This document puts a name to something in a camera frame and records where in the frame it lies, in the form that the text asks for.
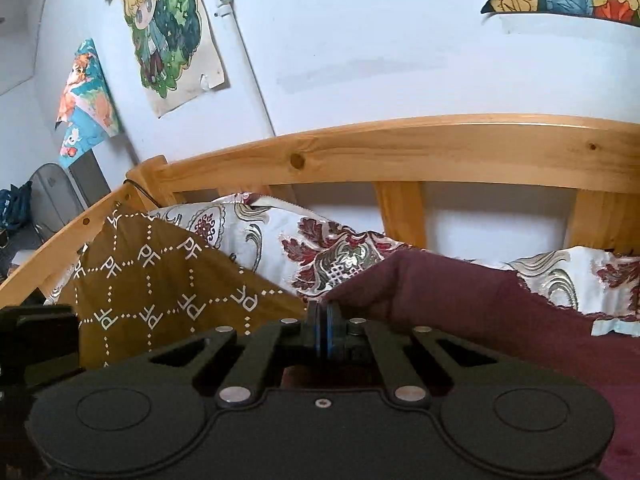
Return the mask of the maroon long sleeve shirt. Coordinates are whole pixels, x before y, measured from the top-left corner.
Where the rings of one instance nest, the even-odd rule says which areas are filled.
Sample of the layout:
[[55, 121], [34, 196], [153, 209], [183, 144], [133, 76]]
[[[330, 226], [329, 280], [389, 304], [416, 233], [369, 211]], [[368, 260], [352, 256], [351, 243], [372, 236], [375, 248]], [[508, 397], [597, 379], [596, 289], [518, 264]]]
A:
[[326, 292], [346, 318], [396, 330], [417, 325], [573, 376], [612, 405], [616, 429], [602, 469], [611, 479], [639, 475], [639, 341], [592, 336], [590, 318], [555, 307], [512, 271], [401, 249]]

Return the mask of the brown PF patterned duvet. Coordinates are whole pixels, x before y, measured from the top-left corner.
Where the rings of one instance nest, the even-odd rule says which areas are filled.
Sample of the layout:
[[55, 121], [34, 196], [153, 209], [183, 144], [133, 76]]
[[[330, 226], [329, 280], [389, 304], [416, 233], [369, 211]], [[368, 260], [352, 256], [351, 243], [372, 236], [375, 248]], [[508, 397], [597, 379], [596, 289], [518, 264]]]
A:
[[204, 238], [117, 205], [61, 292], [79, 322], [79, 362], [107, 367], [229, 326], [248, 336], [281, 318], [303, 318], [303, 301]]

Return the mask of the grey desk chair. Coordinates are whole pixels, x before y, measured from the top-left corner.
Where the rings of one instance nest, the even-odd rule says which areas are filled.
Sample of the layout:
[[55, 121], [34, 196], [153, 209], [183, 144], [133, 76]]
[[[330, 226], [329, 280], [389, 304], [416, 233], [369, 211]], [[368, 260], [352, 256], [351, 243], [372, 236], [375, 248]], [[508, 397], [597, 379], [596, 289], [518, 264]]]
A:
[[66, 172], [54, 162], [40, 166], [30, 177], [32, 225], [45, 242], [76, 219], [84, 206]]

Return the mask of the orange blue anime poster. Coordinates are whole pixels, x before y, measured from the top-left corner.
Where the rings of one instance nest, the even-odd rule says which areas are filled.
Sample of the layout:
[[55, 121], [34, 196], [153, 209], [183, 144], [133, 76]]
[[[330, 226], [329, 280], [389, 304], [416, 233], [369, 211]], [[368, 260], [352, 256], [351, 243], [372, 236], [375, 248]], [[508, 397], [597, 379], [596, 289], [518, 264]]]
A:
[[124, 131], [91, 38], [75, 52], [54, 125], [64, 126], [58, 163], [65, 169]]

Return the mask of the anime girl green poster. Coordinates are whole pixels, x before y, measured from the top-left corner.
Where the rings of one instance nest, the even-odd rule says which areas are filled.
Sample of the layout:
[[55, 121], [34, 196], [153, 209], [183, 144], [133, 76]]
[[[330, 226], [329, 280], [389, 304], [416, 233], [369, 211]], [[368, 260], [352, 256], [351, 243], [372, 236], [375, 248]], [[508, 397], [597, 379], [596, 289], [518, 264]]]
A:
[[156, 117], [226, 83], [202, 0], [122, 0]]

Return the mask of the wooden bed frame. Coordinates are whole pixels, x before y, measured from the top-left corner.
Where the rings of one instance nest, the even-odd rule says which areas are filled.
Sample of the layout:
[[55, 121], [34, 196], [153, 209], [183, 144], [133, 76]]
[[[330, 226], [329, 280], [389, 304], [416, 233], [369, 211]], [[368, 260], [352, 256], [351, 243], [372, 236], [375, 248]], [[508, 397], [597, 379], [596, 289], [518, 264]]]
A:
[[43, 244], [1, 286], [4, 306], [54, 283], [102, 229], [115, 202], [143, 210], [186, 193], [274, 196], [294, 184], [369, 182], [385, 232], [424, 246], [426, 182], [570, 188], [565, 241], [632, 254], [639, 249], [639, 128], [630, 122], [554, 115], [448, 115], [383, 120], [277, 136], [168, 162], [156, 156]]

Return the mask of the white wall conduit pipe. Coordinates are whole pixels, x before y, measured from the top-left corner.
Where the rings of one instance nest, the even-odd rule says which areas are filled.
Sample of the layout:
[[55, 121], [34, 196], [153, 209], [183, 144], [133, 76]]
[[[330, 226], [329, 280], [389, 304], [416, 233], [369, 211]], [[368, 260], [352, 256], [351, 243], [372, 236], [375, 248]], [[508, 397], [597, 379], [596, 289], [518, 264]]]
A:
[[231, 89], [240, 90], [247, 105], [243, 115], [252, 118], [255, 133], [261, 139], [276, 135], [262, 89], [256, 77], [252, 61], [235, 13], [234, 0], [216, 0], [216, 17], [221, 22], [228, 39], [227, 50], [231, 52], [231, 67], [228, 81]]

